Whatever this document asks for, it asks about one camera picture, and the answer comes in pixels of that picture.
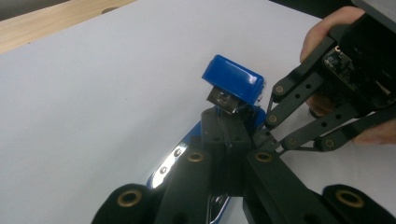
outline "blue object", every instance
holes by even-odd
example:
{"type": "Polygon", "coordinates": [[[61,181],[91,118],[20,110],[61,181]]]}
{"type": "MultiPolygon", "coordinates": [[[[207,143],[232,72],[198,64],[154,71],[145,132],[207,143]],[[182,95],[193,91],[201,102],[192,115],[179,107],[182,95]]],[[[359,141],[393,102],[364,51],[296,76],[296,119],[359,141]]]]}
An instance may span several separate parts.
{"type": "Polygon", "coordinates": [[[265,86],[262,76],[220,55],[215,56],[202,78],[249,105],[258,103],[265,86]]]}

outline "wooden table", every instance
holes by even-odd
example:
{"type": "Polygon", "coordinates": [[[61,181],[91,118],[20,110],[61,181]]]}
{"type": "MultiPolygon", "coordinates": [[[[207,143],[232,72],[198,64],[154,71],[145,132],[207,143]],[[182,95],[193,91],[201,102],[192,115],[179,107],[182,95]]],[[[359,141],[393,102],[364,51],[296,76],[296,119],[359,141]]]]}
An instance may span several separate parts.
{"type": "Polygon", "coordinates": [[[135,0],[70,0],[0,21],[0,53],[122,7],[135,0]]]}

